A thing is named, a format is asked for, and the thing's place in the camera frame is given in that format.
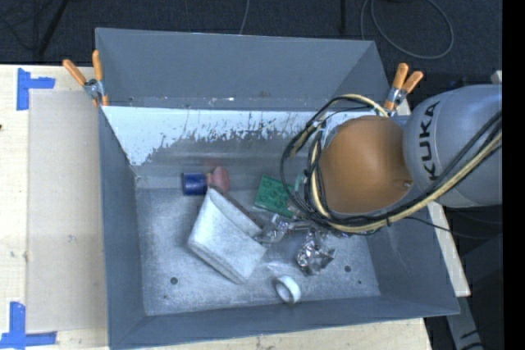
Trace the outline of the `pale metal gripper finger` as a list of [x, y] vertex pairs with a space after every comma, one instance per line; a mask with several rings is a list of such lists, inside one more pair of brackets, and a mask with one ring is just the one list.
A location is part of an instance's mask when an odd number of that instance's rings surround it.
[[253, 239], [260, 244], [275, 244], [279, 243], [286, 235], [286, 230], [264, 229], [259, 234], [256, 234]]
[[271, 230], [275, 232], [290, 232], [293, 230], [293, 220], [279, 214], [274, 214], [271, 218]]

